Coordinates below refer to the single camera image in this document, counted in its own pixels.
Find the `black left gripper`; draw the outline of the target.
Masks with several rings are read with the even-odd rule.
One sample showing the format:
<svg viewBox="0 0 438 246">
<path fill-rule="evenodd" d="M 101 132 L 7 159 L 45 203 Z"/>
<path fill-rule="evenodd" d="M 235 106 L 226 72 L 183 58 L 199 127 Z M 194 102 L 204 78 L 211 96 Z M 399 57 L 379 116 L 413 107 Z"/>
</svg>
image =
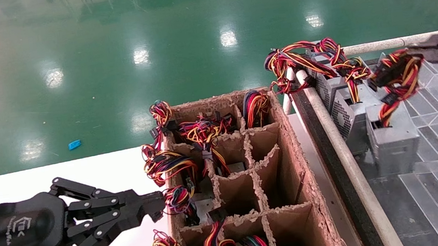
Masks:
<svg viewBox="0 0 438 246">
<path fill-rule="evenodd" d="M 67 206 L 61 196 L 75 202 Z M 161 191 L 113 193 L 58 177 L 49 194 L 0 204 L 0 246 L 109 246 L 122 232 L 141 226 L 144 216 L 153 222 L 162 219 L 165 206 Z M 74 220 L 93 218 L 89 227 L 80 229 L 67 243 L 66 208 Z"/>
</svg>

